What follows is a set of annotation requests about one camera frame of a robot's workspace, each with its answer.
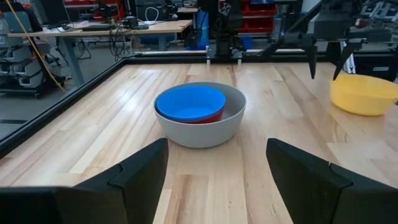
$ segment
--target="floor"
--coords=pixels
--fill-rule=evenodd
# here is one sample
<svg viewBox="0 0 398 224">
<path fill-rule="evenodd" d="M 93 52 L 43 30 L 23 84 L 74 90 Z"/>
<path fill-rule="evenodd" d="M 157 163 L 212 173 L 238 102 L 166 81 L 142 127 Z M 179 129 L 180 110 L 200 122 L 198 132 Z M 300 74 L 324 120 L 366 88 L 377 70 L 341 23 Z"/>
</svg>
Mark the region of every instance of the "floor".
<svg viewBox="0 0 398 224">
<path fill-rule="evenodd" d="M 263 42 L 254 42 L 254 46 L 257 49 L 264 48 Z M 366 50 L 383 49 L 385 45 L 366 45 Z M 182 47 L 172 45 L 171 50 L 183 50 Z M 319 43 L 319 49 L 325 50 L 326 44 Z M 96 46 L 91 45 L 90 51 L 92 54 L 91 59 L 79 60 L 81 70 L 85 80 L 91 80 L 96 75 L 103 72 L 105 69 L 112 66 L 114 57 L 109 53 L 107 44 L 98 44 Z M 52 48 L 52 54 L 56 57 L 60 57 L 59 53 Z M 64 60 L 61 60 L 62 64 L 62 75 L 70 77 L 69 68 Z M 67 82 L 66 89 L 71 90 L 74 88 L 73 80 Z M 37 116 L 41 112 L 45 111 L 48 107 L 52 106 L 57 102 L 60 97 L 63 96 L 63 92 L 55 90 L 41 100 L 36 100 L 31 96 L 15 96 L 15 95 L 2 95 L 0 94 L 0 139 L 7 134 L 13 132 L 23 124 L 24 121 L 30 120 Z"/>
<path fill-rule="evenodd" d="M 268 138 L 398 187 L 398 106 L 377 117 L 344 112 L 330 101 L 335 67 L 317 68 L 312 80 L 306 63 L 126 65 L 1 159 L 0 185 L 80 183 L 165 136 L 158 94 L 212 81 L 246 96 L 242 123 L 208 149 L 169 141 L 155 224 L 292 223 L 268 166 Z"/>
</svg>

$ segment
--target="yellow cable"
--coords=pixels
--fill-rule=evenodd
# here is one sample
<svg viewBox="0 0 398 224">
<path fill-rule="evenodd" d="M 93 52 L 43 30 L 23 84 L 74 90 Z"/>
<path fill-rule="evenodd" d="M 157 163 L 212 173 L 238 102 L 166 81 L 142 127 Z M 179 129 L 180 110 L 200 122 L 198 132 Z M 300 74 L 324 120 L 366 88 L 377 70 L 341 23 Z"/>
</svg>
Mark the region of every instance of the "yellow cable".
<svg viewBox="0 0 398 224">
<path fill-rule="evenodd" d="M 8 4 L 8 6 L 10 7 L 12 13 L 14 14 L 15 18 L 17 19 L 19 25 L 20 25 L 20 26 L 22 27 L 22 29 L 24 30 L 24 33 L 27 34 L 27 35 L 26 35 L 27 39 L 29 40 L 29 42 L 30 42 L 30 44 L 32 45 L 32 47 L 34 48 L 36 54 L 39 56 L 39 59 L 38 59 L 38 60 L 41 60 L 41 61 L 43 62 L 43 65 L 44 65 L 46 71 L 49 73 L 50 77 L 51 77 L 52 80 L 57 84 L 57 86 L 58 86 L 62 91 L 64 91 L 65 93 L 67 93 L 67 91 L 66 91 L 64 88 L 62 88 L 61 84 L 59 84 L 59 82 L 57 82 L 57 80 L 55 79 L 55 77 L 51 74 L 49 68 L 46 66 L 46 64 L 45 64 L 45 62 L 44 62 L 44 60 L 43 60 L 43 58 L 42 58 L 42 55 L 40 54 L 39 50 L 37 50 L 36 46 L 35 46 L 34 43 L 33 43 L 33 40 L 28 36 L 28 33 L 26 32 L 26 29 L 25 29 L 24 25 L 22 25 L 22 22 L 19 20 L 19 18 L 18 18 L 18 16 L 17 16 L 17 14 L 15 13 L 15 10 L 14 10 L 14 8 L 12 7 L 10 1 L 9 1 L 9 0 L 6 0 L 6 2 L 7 2 L 7 4 Z"/>
</svg>

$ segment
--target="workbench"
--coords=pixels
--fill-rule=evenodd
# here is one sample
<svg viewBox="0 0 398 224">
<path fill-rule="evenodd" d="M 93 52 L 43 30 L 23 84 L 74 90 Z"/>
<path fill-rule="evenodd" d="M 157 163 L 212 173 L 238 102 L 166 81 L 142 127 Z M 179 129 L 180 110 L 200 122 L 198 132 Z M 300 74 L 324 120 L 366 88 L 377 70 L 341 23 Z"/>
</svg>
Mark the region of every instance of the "workbench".
<svg viewBox="0 0 398 224">
<path fill-rule="evenodd" d="M 178 13 L 196 13 L 196 12 L 198 12 L 198 8 L 196 8 L 196 7 L 191 7 L 191 8 L 180 7 L 177 12 Z"/>
<path fill-rule="evenodd" d="M 28 33 L 29 37 L 56 37 L 60 41 L 60 50 L 65 54 L 65 58 L 69 63 L 70 73 L 77 86 L 84 84 L 86 81 L 81 74 L 80 66 L 78 64 L 75 51 L 72 44 L 75 43 L 77 37 L 96 37 L 96 36 L 109 36 L 109 31 L 91 31 L 83 32 L 81 28 L 88 27 L 91 25 L 98 25 L 98 22 L 87 22 L 84 24 L 72 25 L 73 28 L 78 29 L 71 32 L 59 32 L 59 31 L 41 31 Z M 159 37 L 159 49 L 166 50 L 166 39 L 165 36 L 168 34 L 179 33 L 185 30 L 188 26 L 192 24 L 191 20 L 181 20 L 181 21 L 168 21 L 160 22 L 149 26 L 147 30 L 131 30 L 125 32 L 124 35 L 152 35 L 156 34 Z M 9 37 L 25 37 L 27 34 L 8 34 Z"/>
<path fill-rule="evenodd" d="M 169 142 L 154 223 L 292 223 L 267 159 L 268 138 L 398 187 L 398 106 L 385 116 L 349 114 L 329 96 L 335 67 L 318 63 L 124 65 L 0 160 L 0 185 L 73 186 L 164 133 L 154 99 L 181 83 L 233 85 L 247 98 L 227 143 L 189 149 Z"/>
</svg>

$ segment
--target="blue bowl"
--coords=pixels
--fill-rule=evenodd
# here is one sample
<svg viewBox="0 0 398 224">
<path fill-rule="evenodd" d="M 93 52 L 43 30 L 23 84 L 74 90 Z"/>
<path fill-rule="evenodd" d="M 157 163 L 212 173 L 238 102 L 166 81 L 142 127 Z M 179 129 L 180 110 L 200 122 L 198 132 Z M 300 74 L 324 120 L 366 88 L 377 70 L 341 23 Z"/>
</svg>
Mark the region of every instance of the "blue bowl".
<svg viewBox="0 0 398 224">
<path fill-rule="evenodd" d="M 166 91 L 156 103 L 158 112 L 174 121 L 198 121 L 224 109 L 222 92 L 207 86 L 183 86 Z"/>
</svg>

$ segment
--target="cable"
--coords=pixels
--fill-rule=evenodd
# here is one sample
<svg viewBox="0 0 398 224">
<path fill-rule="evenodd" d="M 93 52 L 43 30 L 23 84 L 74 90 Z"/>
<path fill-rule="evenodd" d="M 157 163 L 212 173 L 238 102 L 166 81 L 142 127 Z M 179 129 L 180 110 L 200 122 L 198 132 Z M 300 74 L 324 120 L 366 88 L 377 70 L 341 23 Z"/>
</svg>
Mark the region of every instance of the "cable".
<svg viewBox="0 0 398 224">
<path fill-rule="evenodd" d="M 47 28 L 48 28 L 48 29 L 54 29 L 54 28 L 56 28 L 56 27 L 58 27 L 58 26 L 61 26 L 62 24 L 68 25 L 68 23 L 69 23 L 68 21 L 60 21 L 60 22 L 58 22 L 58 23 L 56 23 L 56 24 L 47 26 Z"/>
<path fill-rule="evenodd" d="M 116 24 L 116 33 L 113 34 L 112 31 L 112 29 L 109 30 L 109 51 L 114 56 L 114 61 L 117 62 L 122 59 L 126 55 L 126 53 L 129 54 L 124 34 L 132 30 L 124 30 L 122 22 L 118 22 Z M 121 49 L 116 45 L 118 39 L 120 38 L 123 38 Z"/>
<path fill-rule="evenodd" d="M 147 26 L 152 26 L 164 22 L 164 21 L 142 21 L 140 19 L 138 19 L 138 21 L 144 23 Z"/>
<path fill-rule="evenodd" d="M 67 63 L 67 65 L 69 66 L 69 63 L 68 63 L 67 59 L 65 58 L 64 54 L 61 52 L 61 48 L 60 48 L 60 46 L 59 46 L 58 39 L 55 41 L 55 43 L 57 44 L 58 53 L 61 55 L 61 57 L 63 58 L 63 60 L 64 60 L 64 61 Z"/>
<path fill-rule="evenodd" d="M 204 15 L 203 18 L 201 19 L 201 23 L 200 23 L 200 28 L 199 28 L 199 29 L 201 29 L 201 28 L 203 27 L 203 22 L 205 21 L 207 14 L 208 14 L 208 12 L 205 12 L 205 15 Z"/>
<path fill-rule="evenodd" d="M 132 38 L 134 37 L 134 35 L 132 35 L 130 37 L 130 53 L 132 53 Z"/>
<path fill-rule="evenodd" d="M 61 84 L 57 81 L 57 79 L 51 74 L 49 68 L 46 66 L 43 58 L 41 57 L 41 54 L 39 52 L 39 50 L 37 49 L 37 47 L 35 46 L 35 44 L 33 43 L 33 40 L 29 37 L 24 25 L 22 24 L 21 20 L 19 19 L 19 17 L 17 16 L 17 13 L 15 12 L 14 8 L 12 7 L 10 0 L 6 0 L 8 6 L 10 7 L 13 15 L 15 16 L 15 18 L 17 19 L 19 25 L 22 27 L 22 30 L 24 31 L 24 33 L 26 34 L 27 39 L 29 40 L 30 44 L 32 45 L 33 49 L 35 50 L 36 54 L 38 55 L 38 60 L 41 60 L 43 63 L 44 68 L 46 69 L 47 73 L 50 75 L 51 79 L 57 84 L 57 86 L 64 91 L 65 93 L 68 93 L 64 88 L 62 88 Z"/>
<path fill-rule="evenodd" d="M 155 18 L 153 21 L 149 21 L 149 20 L 148 20 L 148 9 L 153 9 L 153 10 L 155 10 L 156 13 L 157 13 L 157 14 L 156 14 L 156 18 Z M 157 10 L 157 9 L 154 8 L 154 7 L 148 7 L 148 8 L 145 9 L 145 19 L 146 19 L 146 21 L 144 22 L 144 24 L 149 25 L 149 24 L 156 23 L 158 17 L 159 17 L 159 10 Z"/>
<path fill-rule="evenodd" d="M 91 59 L 91 52 L 90 52 L 90 50 L 88 50 L 88 48 L 87 48 L 85 42 L 83 41 L 83 38 L 80 38 L 80 43 L 83 45 L 83 50 L 81 51 L 81 55 L 77 58 L 77 60 Z M 89 54 L 90 56 L 84 57 L 84 58 L 83 58 L 83 55 L 85 54 L 86 50 L 87 50 L 87 52 L 88 52 L 88 54 Z"/>
</svg>

